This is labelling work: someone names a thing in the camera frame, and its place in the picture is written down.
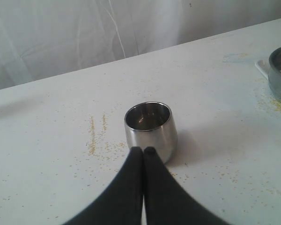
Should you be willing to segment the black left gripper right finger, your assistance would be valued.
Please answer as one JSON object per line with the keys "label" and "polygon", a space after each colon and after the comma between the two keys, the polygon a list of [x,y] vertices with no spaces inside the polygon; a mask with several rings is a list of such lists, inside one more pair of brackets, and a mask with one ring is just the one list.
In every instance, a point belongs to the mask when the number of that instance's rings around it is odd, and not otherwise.
{"label": "black left gripper right finger", "polygon": [[227,225],[172,177],[155,148],[143,152],[143,193],[148,225]]}

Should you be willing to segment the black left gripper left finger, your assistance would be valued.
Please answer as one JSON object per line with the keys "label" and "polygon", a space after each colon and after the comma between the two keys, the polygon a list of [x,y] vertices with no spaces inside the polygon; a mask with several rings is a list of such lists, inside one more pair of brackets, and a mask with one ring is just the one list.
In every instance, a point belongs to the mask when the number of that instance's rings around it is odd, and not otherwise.
{"label": "black left gripper left finger", "polygon": [[140,225],[143,206],[143,152],[132,147],[108,187],[66,225]]}

